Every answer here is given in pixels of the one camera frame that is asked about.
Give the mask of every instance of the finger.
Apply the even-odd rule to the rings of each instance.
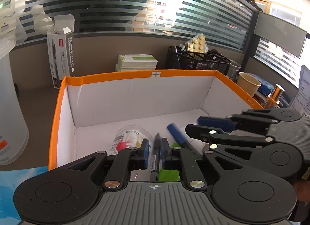
[[[297,195],[297,200],[304,202],[310,201],[310,181],[298,180],[294,182],[293,187]]]

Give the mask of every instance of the silver screw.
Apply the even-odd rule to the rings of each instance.
[[[109,180],[105,183],[105,186],[108,188],[116,188],[119,187],[120,183],[116,180]]]
[[[211,149],[216,149],[216,148],[217,148],[217,144],[212,144],[212,145],[210,145],[210,148],[211,148]]]
[[[272,142],[272,141],[273,141],[273,138],[270,138],[270,137],[269,137],[269,138],[265,138],[265,141],[266,141],[266,142]]]
[[[204,182],[202,182],[201,180],[193,180],[190,182],[189,185],[193,188],[202,188],[205,186]]]

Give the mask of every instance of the plastic container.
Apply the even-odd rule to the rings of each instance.
[[[9,52],[14,41],[0,40],[0,165],[15,161],[24,151],[28,128],[16,96]]]
[[[174,46],[168,48],[165,69],[218,70],[223,75],[227,75],[230,60],[224,56],[181,51],[181,47],[176,47],[176,53],[173,48]]]
[[[240,72],[237,85],[247,92],[250,96],[253,96],[258,88],[261,86],[261,83],[255,79],[253,76]]]
[[[227,73],[227,77],[229,79],[234,79],[236,77],[236,74],[238,73],[239,69],[241,68],[241,65],[233,60],[230,60],[231,64]]]
[[[144,138],[149,141],[150,149],[148,156],[148,168],[146,170],[134,170],[131,172],[130,180],[132,181],[149,181],[151,176],[151,152],[152,152],[152,136],[139,125],[129,125],[124,128],[119,129],[115,138],[114,144],[110,149],[110,154],[115,155],[120,150],[137,147],[140,148]]]

